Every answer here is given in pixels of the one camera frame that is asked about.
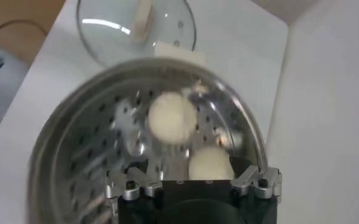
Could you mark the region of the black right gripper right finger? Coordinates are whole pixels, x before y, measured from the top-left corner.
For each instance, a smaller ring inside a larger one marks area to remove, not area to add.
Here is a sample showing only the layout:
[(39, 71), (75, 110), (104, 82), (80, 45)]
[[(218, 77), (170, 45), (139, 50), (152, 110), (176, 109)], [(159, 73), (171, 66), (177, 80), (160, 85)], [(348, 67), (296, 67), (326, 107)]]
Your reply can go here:
[(256, 166), (249, 166), (238, 178), (230, 181), (240, 197), (252, 191), (257, 198), (270, 199), (282, 195), (282, 173), (269, 167), (264, 172)]

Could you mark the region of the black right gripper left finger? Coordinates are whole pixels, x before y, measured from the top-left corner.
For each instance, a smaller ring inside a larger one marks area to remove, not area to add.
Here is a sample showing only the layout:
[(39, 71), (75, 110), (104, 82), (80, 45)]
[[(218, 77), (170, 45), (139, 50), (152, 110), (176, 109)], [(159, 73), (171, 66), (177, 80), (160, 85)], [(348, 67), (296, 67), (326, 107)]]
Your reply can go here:
[(162, 189), (161, 181), (153, 181), (136, 167), (128, 168), (127, 172), (109, 170), (105, 178), (105, 197), (108, 199), (121, 197), (125, 201), (134, 201), (141, 193), (153, 198)]

